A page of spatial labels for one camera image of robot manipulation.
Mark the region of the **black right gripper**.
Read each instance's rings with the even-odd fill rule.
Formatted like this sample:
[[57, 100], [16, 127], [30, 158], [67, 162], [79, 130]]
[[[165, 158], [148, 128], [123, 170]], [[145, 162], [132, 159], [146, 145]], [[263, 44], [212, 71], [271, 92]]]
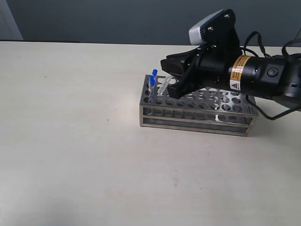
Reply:
[[231, 90], [230, 68], [239, 56], [240, 46], [197, 47], [166, 56], [160, 61], [161, 69], [177, 79], [167, 88], [169, 96], [180, 99], [204, 87]]

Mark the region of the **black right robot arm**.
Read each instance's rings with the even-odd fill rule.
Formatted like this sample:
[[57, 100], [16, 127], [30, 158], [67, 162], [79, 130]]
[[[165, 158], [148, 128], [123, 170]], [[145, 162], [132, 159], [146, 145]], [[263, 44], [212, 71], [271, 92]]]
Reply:
[[243, 55], [241, 48], [196, 48], [168, 55], [160, 62], [177, 82], [168, 88], [180, 99], [210, 87], [275, 101], [289, 109], [301, 109], [301, 67], [283, 57]]

